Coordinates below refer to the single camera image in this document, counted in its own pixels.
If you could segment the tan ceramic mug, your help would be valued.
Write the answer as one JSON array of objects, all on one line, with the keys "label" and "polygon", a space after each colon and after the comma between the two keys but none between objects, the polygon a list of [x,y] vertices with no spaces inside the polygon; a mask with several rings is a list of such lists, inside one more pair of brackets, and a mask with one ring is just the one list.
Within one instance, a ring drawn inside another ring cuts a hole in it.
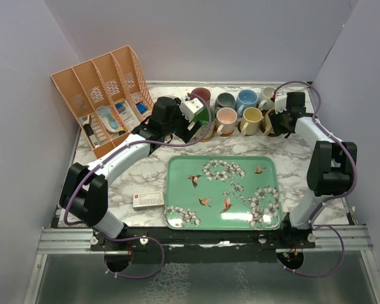
[{"label": "tan ceramic mug", "polygon": [[272,122],[270,120],[270,114],[275,113],[275,109],[270,109],[266,112],[263,118],[263,134],[269,137],[275,137],[274,129],[272,126]]}]

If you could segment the cream ceramic mug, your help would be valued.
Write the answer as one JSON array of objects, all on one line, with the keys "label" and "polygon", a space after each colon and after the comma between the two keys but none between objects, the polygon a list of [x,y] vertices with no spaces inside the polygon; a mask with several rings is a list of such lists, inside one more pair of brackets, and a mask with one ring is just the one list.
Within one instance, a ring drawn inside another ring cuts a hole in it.
[{"label": "cream ceramic mug", "polygon": [[271,98],[274,95],[275,88],[264,87],[258,96],[258,109],[260,111],[269,111],[274,108],[274,102]]}]

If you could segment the woven coaster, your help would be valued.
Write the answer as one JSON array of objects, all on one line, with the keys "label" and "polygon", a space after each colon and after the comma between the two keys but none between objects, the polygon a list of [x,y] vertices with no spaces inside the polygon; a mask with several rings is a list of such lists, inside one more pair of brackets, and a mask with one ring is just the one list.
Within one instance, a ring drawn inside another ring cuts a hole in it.
[{"label": "woven coaster", "polygon": [[207,136],[205,136],[204,138],[195,137],[194,140],[205,143],[205,142],[211,141],[214,138],[214,136],[215,136],[215,131],[213,131],[208,137]]}]

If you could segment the yellow ceramic mug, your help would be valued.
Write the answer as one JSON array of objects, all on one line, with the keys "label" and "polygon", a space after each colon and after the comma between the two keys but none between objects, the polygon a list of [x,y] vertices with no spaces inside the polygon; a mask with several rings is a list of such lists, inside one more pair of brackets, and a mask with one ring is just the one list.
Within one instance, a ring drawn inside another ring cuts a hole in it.
[{"label": "yellow ceramic mug", "polygon": [[258,108],[247,108],[243,112],[240,130],[243,136],[252,136],[257,133],[263,114]]}]

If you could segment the green floral mug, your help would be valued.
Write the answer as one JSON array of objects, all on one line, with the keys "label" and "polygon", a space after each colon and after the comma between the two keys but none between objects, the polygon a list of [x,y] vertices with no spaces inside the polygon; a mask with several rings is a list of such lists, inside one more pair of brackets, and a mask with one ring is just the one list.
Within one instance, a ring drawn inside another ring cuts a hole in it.
[{"label": "green floral mug", "polygon": [[195,133],[194,138],[208,137],[215,128],[215,112],[211,108],[204,107],[203,111],[195,116],[193,122],[201,123],[201,127]]}]

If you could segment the blue ceramic mug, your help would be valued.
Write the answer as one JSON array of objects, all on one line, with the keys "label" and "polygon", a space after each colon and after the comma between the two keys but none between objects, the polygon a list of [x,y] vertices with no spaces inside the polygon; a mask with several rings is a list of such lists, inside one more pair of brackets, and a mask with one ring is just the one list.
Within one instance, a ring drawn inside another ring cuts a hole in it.
[{"label": "blue ceramic mug", "polygon": [[240,91],[236,98],[236,112],[240,118],[248,108],[256,108],[258,104],[258,94],[250,89]]}]

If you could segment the red ceramic mug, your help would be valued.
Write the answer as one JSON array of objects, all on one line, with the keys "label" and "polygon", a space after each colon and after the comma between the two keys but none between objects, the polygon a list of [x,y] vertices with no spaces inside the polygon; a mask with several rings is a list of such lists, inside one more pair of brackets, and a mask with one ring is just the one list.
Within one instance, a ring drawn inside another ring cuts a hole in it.
[{"label": "red ceramic mug", "polygon": [[197,87],[191,91],[191,94],[202,97],[205,100],[206,104],[210,106],[211,93],[208,89],[204,87]]}]

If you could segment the pink ceramic mug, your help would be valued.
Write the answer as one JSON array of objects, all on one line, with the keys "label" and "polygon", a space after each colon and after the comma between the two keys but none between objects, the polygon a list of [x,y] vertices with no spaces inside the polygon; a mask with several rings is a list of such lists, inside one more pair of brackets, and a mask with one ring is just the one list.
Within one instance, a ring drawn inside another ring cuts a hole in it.
[{"label": "pink ceramic mug", "polygon": [[226,134],[234,131],[238,114],[232,108],[221,108],[216,114],[216,134]]}]

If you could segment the grey ceramic mug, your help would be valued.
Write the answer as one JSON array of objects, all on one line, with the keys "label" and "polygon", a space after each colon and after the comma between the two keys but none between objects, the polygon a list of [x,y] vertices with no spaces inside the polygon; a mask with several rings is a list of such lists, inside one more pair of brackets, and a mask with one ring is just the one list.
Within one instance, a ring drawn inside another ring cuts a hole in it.
[{"label": "grey ceramic mug", "polygon": [[236,109],[236,100],[234,96],[228,92],[223,92],[217,96],[214,103],[214,112],[217,114],[221,108]]}]

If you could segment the green floral tray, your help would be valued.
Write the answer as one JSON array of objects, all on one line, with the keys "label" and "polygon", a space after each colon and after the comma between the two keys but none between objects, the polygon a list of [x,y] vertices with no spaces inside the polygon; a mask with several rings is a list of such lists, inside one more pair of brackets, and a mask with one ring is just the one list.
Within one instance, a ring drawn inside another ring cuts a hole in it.
[{"label": "green floral tray", "polygon": [[284,213],[275,163],[266,156],[175,156],[164,217],[175,230],[277,230]]}]

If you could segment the light wooden coaster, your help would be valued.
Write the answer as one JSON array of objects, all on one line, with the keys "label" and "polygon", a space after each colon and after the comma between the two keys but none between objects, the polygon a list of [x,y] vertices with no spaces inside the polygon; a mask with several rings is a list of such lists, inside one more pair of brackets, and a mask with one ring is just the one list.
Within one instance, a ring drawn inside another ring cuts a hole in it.
[{"label": "light wooden coaster", "polygon": [[220,136],[221,137],[228,137],[228,136],[231,136],[233,133],[234,133],[234,131],[232,131],[230,133],[226,133],[226,134],[221,134]]}]

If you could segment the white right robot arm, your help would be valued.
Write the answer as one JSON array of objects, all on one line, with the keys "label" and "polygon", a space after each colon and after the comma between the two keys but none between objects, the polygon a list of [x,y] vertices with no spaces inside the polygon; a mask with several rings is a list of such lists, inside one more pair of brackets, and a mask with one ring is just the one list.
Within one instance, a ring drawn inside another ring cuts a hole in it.
[{"label": "white right robot arm", "polygon": [[292,248],[301,240],[299,229],[311,228],[328,201],[349,195],[357,184],[357,145],[328,131],[315,114],[307,113],[304,92],[274,93],[269,114],[273,132],[299,135],[312,149],[307,171],[308,191],[289,213],[290,226],[278,232],[279,242]]}]

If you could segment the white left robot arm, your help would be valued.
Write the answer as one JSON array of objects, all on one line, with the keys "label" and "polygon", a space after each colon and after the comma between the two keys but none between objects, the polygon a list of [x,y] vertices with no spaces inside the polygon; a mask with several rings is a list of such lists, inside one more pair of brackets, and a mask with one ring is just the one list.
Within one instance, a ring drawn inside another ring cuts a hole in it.
[{"label": "white left robot arm", "polygon": [[110,248],[122,249],[127,242],[126,224],[108,209],[109,186],[133,164],[160,146],[168,146],[166,137],[177,136],[184,146],[191,145],[190,140],[201,127],[193,119],[206,106],[197,94],[190,94],[184,101],[159,97],[151,115],[116,148],[88,165],[74,163],[68,169],[59,201],[65,214],[72,214],[78,223],[105,234]]}]

